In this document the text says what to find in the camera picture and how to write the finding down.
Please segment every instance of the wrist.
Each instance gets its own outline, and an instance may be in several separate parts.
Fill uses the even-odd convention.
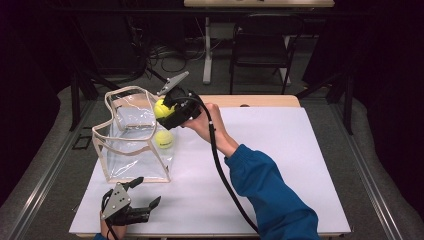
[[[228,134],[217,137],[216,146],[225,157],[230,158],[239,147],[239,144]]]

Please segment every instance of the person's arm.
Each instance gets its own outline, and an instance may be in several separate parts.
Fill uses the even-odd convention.
[[[284,183],[270,157],[240,145],[225,163],[237,194],[253,205],[261,239],[319,239],[316,213]]]
[[[113,231],[115,232],[118,239],[123,239],[125,233],[127,232],[127,225],[125,226],[112,226]],[[109,228],[104,220],[100,219],[100,233],[97,233],[94,236],[93,240],[114,240],[112,233],[109,232]]]

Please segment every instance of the transparent vinyl bag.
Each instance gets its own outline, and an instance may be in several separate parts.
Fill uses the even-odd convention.
[[[155,118],[154,96],[140,87],[125,87],[105,95],[112,117],[92,128],[93,144],[109,183],[170,182],[177,130],[166,130]]]

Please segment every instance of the white table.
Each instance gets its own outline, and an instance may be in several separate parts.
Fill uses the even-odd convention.
[[[323,8],[333,7],[333,0],[184,0],[184,6],[195,8]],[[210,45],[210,21],[205,21],[205,67],[203,83],[211,83],[212,52]],[[286,69],[281,68],[281,76],[286,75]]]
[[[240,143],[260,149],[277,163],[286,183],[319,217],[321,236],[338,236],[350,228],[328,173],[306,112],[296,107],[293,96],[263,96],[257,105],[295,107],[222,107],[227,130]],[[260,96],[202,97],[205,102],[230,106],[250,104]],[[145,207],[162,196],[148,223],[130,225],[129,236],[139,237],[246,237],[256,236],[245,222],[216,172],[210,145],[190,129],[178,129],[171,183],[144,183],[128,193],[132,207]],[[228,172],[220,155],[224,172]],[[98,162],[87,191],[73,220],[70,232],[92,237],[100,231],[102,196],[114,185],[107,184]],[[247,199],[239,198],[255,221]]]

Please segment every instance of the tennis ball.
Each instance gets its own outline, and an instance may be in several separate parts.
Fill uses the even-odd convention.
[[[155,107],[153,108],[153,112],[155,113],[156,119],[158,118],[164,118],[169,116],[171,113],[173,113],[175,110],[175,107],[172,106],[171,108],[168,108],[163,104],[163,99],[159,99],[155,103]]]
[[[170,148],[174,143],[174,136],[168,130],[160,130],[155,134],[155,142],[159,148]]]

